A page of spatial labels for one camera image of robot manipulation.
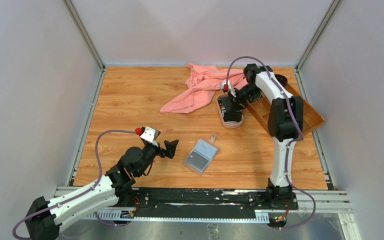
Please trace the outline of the black credit card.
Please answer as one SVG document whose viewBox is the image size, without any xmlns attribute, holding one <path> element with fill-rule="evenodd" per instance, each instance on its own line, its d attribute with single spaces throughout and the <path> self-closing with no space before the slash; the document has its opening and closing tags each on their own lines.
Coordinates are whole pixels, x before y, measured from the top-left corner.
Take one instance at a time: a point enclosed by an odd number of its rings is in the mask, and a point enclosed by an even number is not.
<svg viewBox="0 0 384 240">
<path fill-rule="evenodd" d="M 191 167 L 193 170 L 198 173 L 203 173 L 211 161 L 204 156 L 202 156 L 199 152 L 192 151 L 185 159 L 185 164 Z"/>
</svg>

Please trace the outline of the pink card holder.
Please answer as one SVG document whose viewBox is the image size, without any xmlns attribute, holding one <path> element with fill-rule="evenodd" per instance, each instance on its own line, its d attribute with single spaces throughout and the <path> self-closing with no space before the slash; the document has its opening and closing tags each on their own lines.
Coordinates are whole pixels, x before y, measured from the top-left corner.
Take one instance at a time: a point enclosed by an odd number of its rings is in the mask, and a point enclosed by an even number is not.
<svg viewBox="0 0 384 240">
<path fill-rule="evenodd" d="M 209 139 L 200 138 L 183 161 L 183 165 L 196 173 L 203 175 L 213 159 L 217 156 L 220 148 L 215 145 L 217 136 L 215 133 Z"/>
</svg>

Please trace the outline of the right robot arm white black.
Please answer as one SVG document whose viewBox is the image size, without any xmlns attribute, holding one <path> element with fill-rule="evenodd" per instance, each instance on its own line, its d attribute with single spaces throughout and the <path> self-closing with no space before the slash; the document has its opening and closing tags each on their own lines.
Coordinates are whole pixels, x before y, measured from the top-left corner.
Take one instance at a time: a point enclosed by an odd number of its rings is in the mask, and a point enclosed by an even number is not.
<svg viewBox="0 0 384 240">
<path fill-rule="evenodd" d="M 221 89 L 227 93 L 233 110 L 245 108 L 248 98 L 257 92 L 262 92 L 270 102 L 267 127 L 274 142 L 274 161 L 265 201 L 270 208 L 278 209 L 293 194 L 290 168 L 296 142 L 304 138 L 304 101 L 288 92 L 268 66 L 248 64 L 243 72 L 247 81 L 244 87 L 235 88 L 227 78 Z"/>
</svg>

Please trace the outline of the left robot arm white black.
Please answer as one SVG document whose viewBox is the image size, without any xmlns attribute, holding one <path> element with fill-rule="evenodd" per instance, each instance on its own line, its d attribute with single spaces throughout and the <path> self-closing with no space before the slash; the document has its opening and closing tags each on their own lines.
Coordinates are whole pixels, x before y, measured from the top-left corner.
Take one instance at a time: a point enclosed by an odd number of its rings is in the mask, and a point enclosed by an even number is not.
<svg viewBox="0 0 384 240">
<path fill-rule="evenodd" d="M 142 148 L 130 147 L 100 179 L 60 197 L 35 199 L 24 220 L 29 239 L 55 240 L 60 232 L 100 209 L 129 206 L 134 201 L 135 179 L 148 175 L 155 157 L 172 159 L 178 143 L 166 140 L 165 147 L 149 142 Z"/>
</svg>

